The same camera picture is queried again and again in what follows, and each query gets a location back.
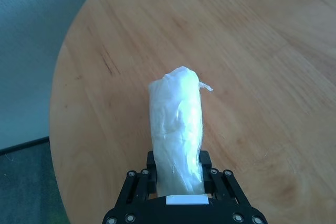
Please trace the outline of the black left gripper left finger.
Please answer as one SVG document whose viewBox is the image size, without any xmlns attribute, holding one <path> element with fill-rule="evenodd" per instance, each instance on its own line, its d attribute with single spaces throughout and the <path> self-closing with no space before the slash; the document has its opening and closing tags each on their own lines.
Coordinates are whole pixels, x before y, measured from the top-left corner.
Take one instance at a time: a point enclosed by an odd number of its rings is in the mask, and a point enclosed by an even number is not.
<svg viewBox="0 0 336 224">
<path fill-rule="evenodd" d="M 139 173 L 127 172 L 122 189 L 119 193 L 119 203 L 134 203 L 145 201 L 150 194 L 156 193 L 157 171 L 153 151 L 147 154 L 146 168 Z"/>
</svg>

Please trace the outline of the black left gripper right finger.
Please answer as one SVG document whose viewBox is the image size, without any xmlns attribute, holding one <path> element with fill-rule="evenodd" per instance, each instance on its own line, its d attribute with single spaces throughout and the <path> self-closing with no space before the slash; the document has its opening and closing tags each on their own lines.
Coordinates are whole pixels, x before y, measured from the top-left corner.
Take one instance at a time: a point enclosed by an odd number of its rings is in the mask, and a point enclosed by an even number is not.
<svg viewBox="0 0 336 224">
<path fill-rule="evenodd" d="M 221 172 L 213 168 L 208 151 L 201 151 L 199 156 L 203 171 L 205 193 L 211 194 L 217 200 L 246 205 L 247 197 L 233 172 L 228 169 Z"/>
</svg>

